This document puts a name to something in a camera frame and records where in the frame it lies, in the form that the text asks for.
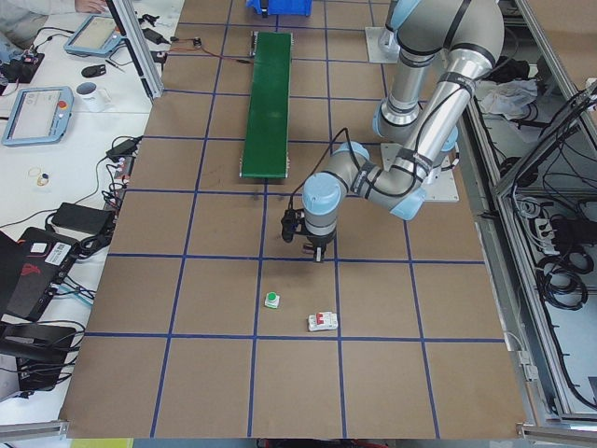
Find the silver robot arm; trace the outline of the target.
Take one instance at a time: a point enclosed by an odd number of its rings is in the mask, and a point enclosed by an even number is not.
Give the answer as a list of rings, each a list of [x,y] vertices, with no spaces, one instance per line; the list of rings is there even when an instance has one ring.
[[[497,2],[484,0],[394,1],[386,28],[399,52],[392,88],[372,125],[399,149],[383,168],[347,139],[323,171],[306,179],[302,209],[285,211],[283,238],[305,236],[317,262],[336,235],[338,211],[348,193],[404,220],[417,214],[426,196],[423,184],[440,169],[478,81],[498,62],[505,34]]]

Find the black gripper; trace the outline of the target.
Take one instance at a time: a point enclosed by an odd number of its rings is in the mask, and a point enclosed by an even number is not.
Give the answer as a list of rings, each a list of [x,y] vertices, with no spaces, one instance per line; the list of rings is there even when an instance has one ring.
[[[321,263],[324,260],[327,245],[334,239],[334,233],[327,235],[308,234],[306,238],[307,243],[303,245],[303,251],[305,253],[312,253],[314,255],[314,261]]]

